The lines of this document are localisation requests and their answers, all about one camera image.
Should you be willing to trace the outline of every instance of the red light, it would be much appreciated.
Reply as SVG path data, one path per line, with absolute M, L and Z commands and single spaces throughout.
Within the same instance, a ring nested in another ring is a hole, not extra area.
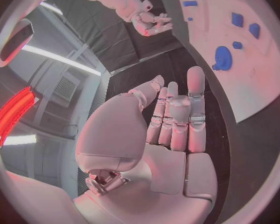
M 30 87 L 16 94 L 0 110 L 0 148 L 18 120 L 34 105 L 34 94 Z

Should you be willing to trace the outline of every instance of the blue gear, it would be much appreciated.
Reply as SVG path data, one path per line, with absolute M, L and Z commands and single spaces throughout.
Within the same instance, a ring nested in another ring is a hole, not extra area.
M 215 53 L 216 64 L 212 66 L 215 71 L 228 71 L 232 66 L 232 55 L 226 46 L 219 46 Z

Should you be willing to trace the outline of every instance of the fluorescent light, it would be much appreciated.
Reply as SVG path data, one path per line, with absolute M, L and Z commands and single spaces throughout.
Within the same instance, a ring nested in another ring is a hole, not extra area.
M 50 10 L 52 10 L 52 11 L 54 11 L 54 12 L 60 14 L 60 15 L 63 15 L 63 13 L 62 13 L 61 10 L 59 10 L 58 8 L 56 8 L 56 7 L 54 7 L 54 6 L 50 5 L 50 4 L 48 4 L 48 3 L 46 3 L 46 2 L 41 2 L 40 5 L 46 7 L 46 8 L 48 8 L 48 9 L 50 9 Z
M 25 136 L 9 136 L 4 142 L 5 145 L 19 145 L 19 144 L 28 144 L 36 143 L 36 135 L 25 135 Z
M 90 72 L 92 74 L 95 74 L 97 76 L 101 76 L 101 72 L 99 71 L 96 71 L 95 69 L 92 69 L 88 66 L 84 66 L 78 62 L 75 62 L 73 60 L 70 60 L 68 58 L 65 58 L 63 56 L 59 56 L 57 54 L 54 54 L 52 52 L 49 52 L 49 51 L 45 51 L 45 50 L 42 50 L 42 49 L 39 49 L 37 47 L 34 47 L 34 46 L 29 46 L 29 45 L 25 45 L 22 50 L 24 51 L 29 51 L 29 52 L 32 52 L 32 53 L 35 53 L 35 54 L 38 54 L 38 55 L 41 55 L 41 56 L 46 56 L 48 58 L 51 58 L 51 59 L 54 59 L 56 61 L 60 61 L 60 62 L 63 62 L 63 63 L 66 63 L 68 65 L 71 65 L 71 66 L 74 66 L 76 68 L 79 68 L 81 70 L 84 70 L 84 71 L 87 71 L 87 72 Z

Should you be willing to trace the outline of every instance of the vent grille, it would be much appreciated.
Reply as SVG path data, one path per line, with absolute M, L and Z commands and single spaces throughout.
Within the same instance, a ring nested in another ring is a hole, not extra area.
M 54 89 L 54 93 L 61 96 L 62 98 L 70 101 L 74 95 L 77 85 L 64 76 L 59 81 L 58 85 Z

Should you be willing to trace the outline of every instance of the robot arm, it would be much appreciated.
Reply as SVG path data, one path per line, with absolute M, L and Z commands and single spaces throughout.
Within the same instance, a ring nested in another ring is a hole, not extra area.
M 132 22 L 135 29 L 143 36 L 156 35 L 172 29 L 171 18 L 167 14 L 154 16 L 148 12 L 153 5 L 145 0 L 90 0 L 99 1 L 104 6 L 114 9 L 125 22 Z

